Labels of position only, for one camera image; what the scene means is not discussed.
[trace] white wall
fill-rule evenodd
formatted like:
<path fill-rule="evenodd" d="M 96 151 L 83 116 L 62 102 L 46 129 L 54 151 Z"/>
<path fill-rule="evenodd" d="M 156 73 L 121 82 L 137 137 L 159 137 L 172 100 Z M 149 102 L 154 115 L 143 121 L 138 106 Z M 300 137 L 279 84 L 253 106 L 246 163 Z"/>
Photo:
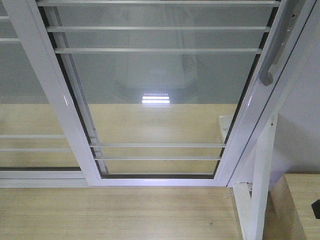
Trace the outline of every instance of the white wall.
<path fill-rule="evenodd" d="M 282 106 L 277 122 L 270 181 L 283 173 L 320 173 L 320 21 L 318 36 L 298 82 Z"/>

